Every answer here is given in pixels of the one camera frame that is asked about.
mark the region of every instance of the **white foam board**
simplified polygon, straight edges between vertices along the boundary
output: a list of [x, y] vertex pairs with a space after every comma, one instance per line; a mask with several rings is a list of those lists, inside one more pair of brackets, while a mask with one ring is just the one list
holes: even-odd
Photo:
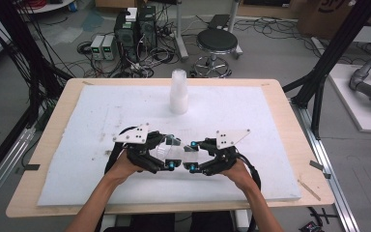
[[[329, 79], [359, 131], [371, 132], [371, 101], [366, 95], [349, 88], [351, 76], [359, 68], [337, 64], [330, 72]], [[365, 82], [371, 85], [371, 70]]]
[[[300, 189], [259, 87], [188, 87], [188, 111], [174, 115], [166, 86], [85, 86], [53, 156], [40, 206], [82, 205], [103, 175], [113, 137], [149, 123], [151, 131], [173, 133], [189, 144], [218, 130], [250, 129], [237, 144], [259, 171], [268, 200], [297, 200]], [[211, 160], [200, 152], [198, 161]], [[135, 173], [118, 187], [110, 204], [245, 200], [222, 175]]]

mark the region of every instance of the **gray floor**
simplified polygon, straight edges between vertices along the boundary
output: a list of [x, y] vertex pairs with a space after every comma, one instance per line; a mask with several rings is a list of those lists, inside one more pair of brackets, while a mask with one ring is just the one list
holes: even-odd
[[[81, 43], [90, 40], [95, 33], [107, 33], [112, 31], [114, 21], [100, 19], [99, 15], [110, 16], [114, 14], [98, 14], [92, 7], [93, 4], [81, 3], [79, 12], [71, 14], [65, 10], [59, 10], [50, 14], [40, 14], [41, 22], [51, 23], [64, 19], [65, 22], [57, 24], [63, 28], [82, 28], [85, 30], [72, 43], [59, 43], [54, 49], [65, 62], [73, 62], [84, 59], [75, 48]], [[219, 7], [219, 10], [210, 10], [198, 13], [206, 21], [213, 14], [224, 14], [227, 4]], [[183, 28], [198, 18], [190, 6], [185, 6]], [[195, 34], [204, 24], [193, 23], [187, 34]], [[243, 50], [243, 56], [235, 60], [232, 55], [224, 58], [230, 63], [233, 74], [229, 78], [275, 78], [281, 85], [288, 84], [305, 74], [309, 73], [318, 61], [314, 52], [305, 48], [304, 41], [296, 39], [270, 39], [263, 34], [255, 32], [252, 28], [247, 30], [235, 29], [239, 39], [239, 45]], [[192, 63], [203, 53], [195, 46], [195, 37], [185, 37], [186, 48], [189, 59], [172, 65], [162, 65], [154, 68], [154, 77], [170, 77], [174, 69], [180, 68], [189, 71]], [[367, 59], [370, 55], [361, 51], [354, 44], [345, 54], [346, 57]], [[72, 71], [82, 76], [84, 72], [77, 67]], [[294, 96], [296, 91], [287, 94]], [[23, 79], [9, 57], [0, 54], [0, 144], [14, 126], [28, 105], [28, 89]], [[371, 133], [359, 132], [345, 109], [343, 103], [335, 93], [329, 81], [326, 84], [324, 94], [323, 112], [321, 118], [322, 140], [332, 162], [336, 176], [348, 199], [348, 203], [356, 217], [360, 231], [371, 231]], [[32, 151], [25, 156], [29, 159]], [[16, 166], [13, 174], [7, 179], [0, 189], [0, 231], [61, 231], [71, 221], [71, 217], [37, 217], [37, 218], [8, 218], [5, 215], [6, 208], [21, 178], [21, 165]], [[334, 206], [324, 207], [327, 214], [336, 215]], [[286, 231], [298, 231], [308, 221], [314, 220], [306, 208], [277, 208], [272, 209]], [[186, 231], [189, 221], [177, 223], [178, 231]], [[324, 219], [326, 231], [341, 231], [340, 221], [330, 217], [328, 223]]]

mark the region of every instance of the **floor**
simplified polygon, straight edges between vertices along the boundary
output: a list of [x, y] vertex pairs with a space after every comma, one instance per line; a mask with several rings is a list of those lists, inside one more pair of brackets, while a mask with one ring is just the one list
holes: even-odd
[[[227, 14], [230, 9], [229, 3], [225, 1], [217, 1], [218, 8], [214, 10], [204, 7], [206, 6], [204, 4], [212, 4], [213, 1], [205, 2], [201, 3], [201, 1], [196, 0], [184, 2], [182, 22], [183, 28], [188, 29], [184, 32], [184, 39], [189, 59], [184, 62], [155, 67], [153, 77], [170, 77], [171, 72], [175, 69], [190, 71], [193, 61], [203, 55], [200, 49], [196, 47], [195, 36], [192, 35], [204, 29], [206, 25], [195, 15], [198, 14], [203, 20], [210, 21], [213, 15]], [[194, 8], [193, 4], [200, 4], [198, 6], [201, 6], [201, 8]], [[77, 45], [90, 41], [96, 33], [111, 32], [114, 26], [115, 14], [99, 13], [94, 8], [93, 2], [88, 0], [78, 1], [78, 5], [79, 11], [77, 13], [70, 13], [67, 9], [61, 9], [50, 14], [37, 15], [37, 19], [42, 23], [42, 26], [49, 27], [47, 33], [53, 30], [68, 29], [68, 32], [73, 31], [75, 33], [70, 35], [74, 37], [78, 35], [79, 29], [83, 29], [81, 34], [71, 43], [58, 43], [53, 46], [64, 62], [84, 60], [85, 57], [76, 52]], [[172, 11], [173, 8], [170, 9], [169, 15], [175, 15], [175, 12]], [[266, 33], [270, 32], [265, 36], [248, 25], [252, 25], [251, 18], [238, 18], [237, 22], [234, 32], [239, 39], [243, 55], [238, 60], [234, 59], [232, 55], [224, 56], [233, 72], [228, 78], [275, 78], [283, 86], [309, 73], [318, 62], [318, 53], [310, 49], [309, 40], [301, 38], [298, 34], [295, 34], [294, 39], [284, 39], [287, 37], [286, 34], [276, 32], [277, 28], [273, 27], [272, 32], [265, 31]], [[52, 27], [44, 25], [44, 23], [52, 24]], [[264, 21], [257, 21], [256, 23], [257, 29], [261, 29], [264, 25]], [[295, 31], [295, 22], [284, 22], [279, 26], [279, 29]], [[47, 39], [53, 42], [57, 40], [56, 35], [51, 38], [48, 34]], [[371, 56], [371, 48], [369, 52], [366, 52], [361, 47], [369, 48], [366, 44], [353, 44], [340, 62], [362, 64], [363, 61], [359, 58], [367, 60]], [[79, 66], [70, 64], [71, 71], [76, 76], [90, 74], [90, 72], [87, 72], [90, 67], [84, 61], [78, 64]], [[104, 68], [106, 69], [107, 66], [112, 65], [113, 63], [104, 64]], [[296, 92], [297, 90], [287, 93], [287, 97], [294, 96]], [[27, 106], [28, 88], [12, 61], [2, 52], [0, 54], [0, 144]], [[311, 111], [311, 109], [312, 101], [309, 104], [309, 110]], [[322, 141], [336, 177], [356, 218], [357, 226], [360, 231], [371, 231], [371, 133], [357, 130], [351, 116], [329, 81], [326, 83], [320, 125]], [[39, 134], [40, 132], [36, 134], [31, 145], [38, 139]], [[25, 154], [23, 161], [27, 162], [32, 153], [33, 148]], [[0, 188], [0, 231], [64, 230], [72, 217], [6, 217], [6, 207], [21, 178], [21, 173], [22, 167], [19, 162]], [[337, 215], [334, 206], [327, 206], [324, 209], [316, 207], [318, 214], [321, 214], [323, 210], [326, 211], [326, 214], [333, 216], [323, 218], [324, 229], [326, 231], [343, 231], [339, 219], [334, 217]], [[307, 208], [276, 208], [272, 211], [286, 231], [298, 231], [307, 222], [315, 221]], [[177, 220], [185, 217], [186, 215], [177, 215]], [[179, 221], [176, 225], [178, 231], [186, 231], [189, 220]]]

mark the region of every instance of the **caster wheel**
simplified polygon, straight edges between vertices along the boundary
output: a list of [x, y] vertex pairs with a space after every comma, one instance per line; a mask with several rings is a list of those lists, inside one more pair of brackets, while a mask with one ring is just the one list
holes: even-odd
[[191, 77], [195, 77], [195, 76], [197, 76], [197, 72], [196, 72], [196, 71], [190, 71], [190, 72], [189, 72], [189, 75], [190, 75]]

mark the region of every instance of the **wrist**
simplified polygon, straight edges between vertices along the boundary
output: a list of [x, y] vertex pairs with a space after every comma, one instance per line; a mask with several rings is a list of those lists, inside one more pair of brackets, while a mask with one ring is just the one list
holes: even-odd
[[115, 176], [112, 176], [112, 175], [109, 175], [108, 173], [106, 173], [103, 178], [101, 179], [102, 182], [104, 182], [106, 185], [108, 186], [111, 186], [112, 188], [116, 188], [117, 186], [121, 185], [125, 180], [127, 179], [126, 178], [123, 178], [123, 177], [115, 177]]

